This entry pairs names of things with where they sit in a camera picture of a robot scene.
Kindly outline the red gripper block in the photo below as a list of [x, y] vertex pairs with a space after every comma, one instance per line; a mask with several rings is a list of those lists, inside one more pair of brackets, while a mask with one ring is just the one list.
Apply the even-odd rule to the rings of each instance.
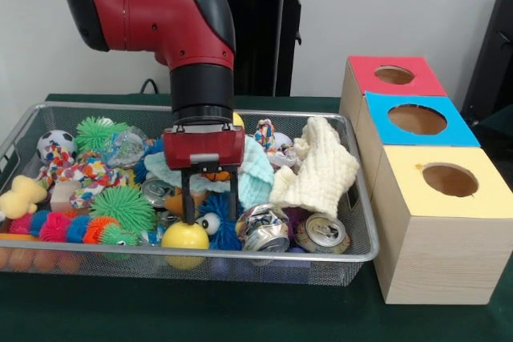
[[163, 134], [164, 158], [171, 170], [181, 171], [181, 190], [184, 218], [187, 224], [196, 221], [196, 204], [191, 195], [189, 168], [200, 163], [216, 163], [227, 167], [230, 173], [228, 219], [239, 217], [238, 170], [244, 158], [245, 133], [239, 128], [221, 129], [211, 127], [209, 131], [200, 126], [166, 129]]

